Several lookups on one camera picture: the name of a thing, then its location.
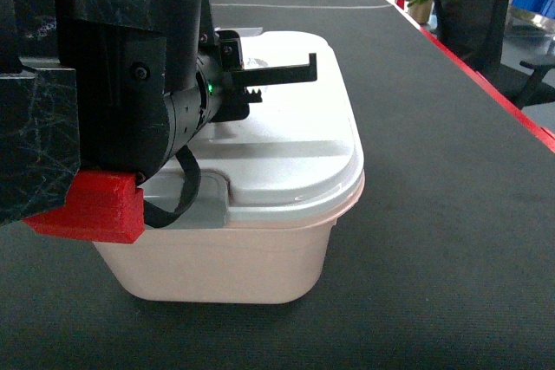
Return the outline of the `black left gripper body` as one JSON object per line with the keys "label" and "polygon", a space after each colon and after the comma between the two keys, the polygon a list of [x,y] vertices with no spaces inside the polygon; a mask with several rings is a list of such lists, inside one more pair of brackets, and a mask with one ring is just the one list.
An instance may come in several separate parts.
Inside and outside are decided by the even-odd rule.
{"label": "black left gripper body", "polygon": [[262,102],[261,89],[233,84],[231,72],[245,69],[240,35],[233,29],[215,30],[201,37],[196,79],[199,86],[199,123],[244,120],[250,105]]}

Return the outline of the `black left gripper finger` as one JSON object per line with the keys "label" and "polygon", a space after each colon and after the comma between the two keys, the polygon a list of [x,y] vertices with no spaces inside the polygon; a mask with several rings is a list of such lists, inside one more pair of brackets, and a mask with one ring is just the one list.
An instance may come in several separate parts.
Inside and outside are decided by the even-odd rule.
{"label": "black left gripper finger", "polygon": [[317,80],[317,54],[309,53],[309,63],[303,65],[254,68],[231,71],[234,84],[290,84]]}

